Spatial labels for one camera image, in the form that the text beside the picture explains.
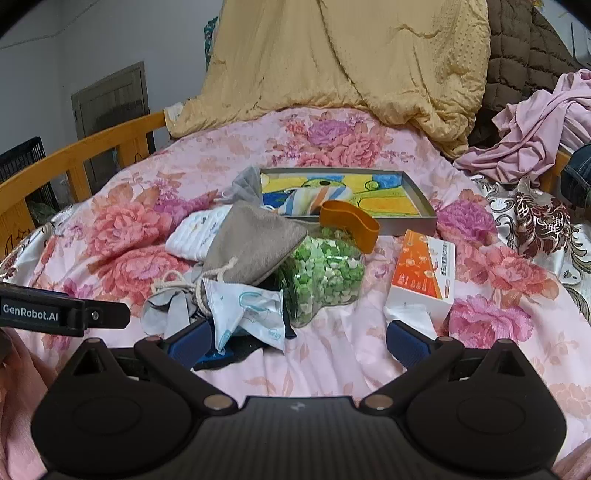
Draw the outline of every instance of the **bed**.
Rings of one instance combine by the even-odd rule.
[[[197,132],[148,157],[145,134],[163,126],[162,112],[127,122],[56,152],[0,186],[2,235],[23,236],[32,229],[24,196],[57,174],[68,174],[72,195],[81,205],[47,236],[26,282],[128,304],[132,322],[124,331],[91,330],[87,336],[100,336],[111,347],[130,346],[145,336],[138,316],[152,281],[170,268],[189,268],[164,252],[163,238],[188,211],[210,206],[215,191],[227,187],[246,166],[348,162],[405,171],[437,211],[439,235],[457,245],[456,304],[439,333],[449,331],[469,346],[489,346],[498,336],[516,340],[567,417],[561,457],[587,439],[591,352],[584,346],[591,344],[591,329],[586,319],[554,275],[499,241],[482,192],[424,133],[414,127],[386,128],[355,109],[301,107]],[[347,148],[327,146],[335,135],[343,136],[341,146],[348,142]],[[349,140],[343,143],[346,135]],[[349,148],[351,140],[354,146]],[[110,148],[117,148],[124,169],[91,197],[83,161]],[[114,227],[122,219],[141,226],[141,233],[127,236],[124,245]],[[197,374],[240,403],[247,395],[359,399],[400,375],[401,366],[385,347],[382,314],[400,241],[381,236],[367,258],[361,298],[322,309],[288,341],[285,355],[258,350],[241,363]],[[481,321],[474,322],[474,317]],[[0,383],[4,468],[7,478],[34,478],[43,466],[27,422],[81,340],[32,332],[11,336],[15,352],[7,365],[18,366],[5,369]]]

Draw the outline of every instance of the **black plastic crate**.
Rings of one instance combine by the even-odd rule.
[[[23,168],[33,165],[42,158],[45,158],[45,150],[40,137],[34,137],[0,155],[0,183],[7,181],[15,173]],[[45,203],[55,211],[60,209],[56,195],[49,183],[37,189],[29,196],[27,200],[37,203]]]

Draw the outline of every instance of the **painted picture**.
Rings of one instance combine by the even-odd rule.
[[[286,203],[290,194],[298,189],[337,187],[329,190],[336,194],[348,187],[352,191],[352,195],[347,201],[357,205],[371,216],[420,216],[402,186],[400,173],[376,175],[306,174],[305,176],[294,173],[262,173],[261,186],[265,205],[278,209]]]

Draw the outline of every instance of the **door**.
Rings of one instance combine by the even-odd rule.
[[[72,108],[78,140],[147,115],[150,110],[144,62],[120,70],[75,93],[72,95]],[[147,137],[150,153],[153,153],[154,137],[152,133]],[[93,194],[119,170],[116,155],[116,149],[112,149],[85,162],[86,175]]]

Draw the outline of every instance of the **yellow quilt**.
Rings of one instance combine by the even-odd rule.
[[[168,130],[307,105],[411,122],[448,157],[467,148],[490,53],[486,0],[226,0],[201,94]]]

